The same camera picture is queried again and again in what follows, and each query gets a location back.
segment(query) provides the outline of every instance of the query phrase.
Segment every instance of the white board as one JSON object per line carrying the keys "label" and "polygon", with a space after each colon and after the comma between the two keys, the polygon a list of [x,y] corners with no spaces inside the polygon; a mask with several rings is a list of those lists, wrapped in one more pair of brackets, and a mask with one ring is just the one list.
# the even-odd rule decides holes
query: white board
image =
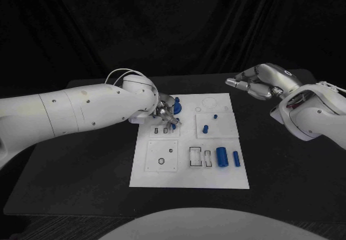
{"label": "white board", "polygon": [[[144,124],[139,126],[130,187],[250,189],[230,94],[189,94],[173,97],[181,99],[182,112],[175,117],[181,119],[182,126],[173,132],[170,129],[163,133],[168,123],[160,117],[146,118]],[[202,132],[204,125],[209,125],[208,133]],[[176,150],[170,148],[175,141]],[[150,142],[156,142],[155,148],[149,146]],[[191,147],[201,148],[202,166],[191,167]],[[218,165],[219,147],[227,148],[227,167]],[[234,151],[238,151],[241,167],[235,166]],[[165,159],[175,154],[176,165],[175,160],[166,162]],[[160,158],[165,159],[165,164],[159,164]]]}

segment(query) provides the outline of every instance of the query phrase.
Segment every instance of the blue object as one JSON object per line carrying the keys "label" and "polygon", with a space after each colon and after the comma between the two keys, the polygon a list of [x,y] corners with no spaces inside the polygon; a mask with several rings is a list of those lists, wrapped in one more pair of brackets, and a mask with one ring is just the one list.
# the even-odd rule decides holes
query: blue object
{"label": "blue object", "polygon": [[176,128],[178,128],[176,124],[172,124],[172,128],[173,128],[173,130],[176,130]]}
{"label": "blue object", "polygon": [[204,134],[208,134],[208,125],[204,126]]}
{"label": "blue object", "polygon": [[228,159],[228,153],[225,147],[217,148],[217,154],[218,154],[218,166],[227,167],[230,165],[230,159]]}
{"label": "blue object", "polygon": [[175,115],[181,113],[182,111],[182,104],[179,103],[181,99],[179,97],[175,98]]}
{"label": "blue object", "polygon": [[241,166],[241,162],[240,162],[240,156],[238,156],[238,152],[237,151],[232,152],[232,156],[234,156],[235,166],[240,167]]}

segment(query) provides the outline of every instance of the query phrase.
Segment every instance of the table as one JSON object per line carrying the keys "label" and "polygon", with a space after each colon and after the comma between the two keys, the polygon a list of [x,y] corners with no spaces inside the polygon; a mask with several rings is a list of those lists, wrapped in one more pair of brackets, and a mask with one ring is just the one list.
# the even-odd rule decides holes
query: table
{"label": "table", "polygon": [[[312,73],[292,70],[305,84]],[[140,217],[188,207],[225,208],[284,221],[346,222],[345,150],[325,136],[305,142],[260,101],[225,85],[235,73],[152,77],[160,92],[230,92],[250,190],[129,187],[139,126],[119,123],[36,145],[5,213]],[[100,84],[75,80],[68,87]]]}

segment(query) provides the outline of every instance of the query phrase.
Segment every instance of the robotic hand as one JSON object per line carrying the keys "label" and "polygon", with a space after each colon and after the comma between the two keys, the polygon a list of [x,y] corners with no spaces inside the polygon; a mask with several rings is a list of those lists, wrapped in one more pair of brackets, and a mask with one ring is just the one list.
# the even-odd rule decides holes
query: robotic hand
{"label": "robotic hand", "polygon": [[270,111],[292,134],[305,141],[326,135],[346,149],[346,98],[342,88],[319,82],[303,85],[280,66],[266,63],[241,72],[225,83],[260,100],[280,97]]}
{"label": "robotic hand", "polygon": [[149,78],[133,74],[124,77],[121,88],[95,84],[0,99],[0,169],[33,144],[127,119],[143,124],[153,115],[179,125],[173,112],[175,98],[159,93]]}

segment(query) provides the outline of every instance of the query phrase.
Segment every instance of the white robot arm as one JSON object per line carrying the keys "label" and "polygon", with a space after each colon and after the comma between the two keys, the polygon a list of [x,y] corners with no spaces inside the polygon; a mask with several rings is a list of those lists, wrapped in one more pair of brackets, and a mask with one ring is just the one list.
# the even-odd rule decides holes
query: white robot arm
{"label": "white robot arm", "polygon": [[95,84],[61,91],[0,99],[0,169],[33,144],[67,134],[104,128],[149,115],[181,124],[175,99],[159,93],[149,78],[124,77],[123,88]]}
{"label": "white robot arm", "polygon": [[266,63],[241,72],[225,83],[260,100],[281,102],[270,111],[292,134],[305,141],[328,136],[346,149],[346,98],[342,88],[319,82],[303,85],[280,66]]}

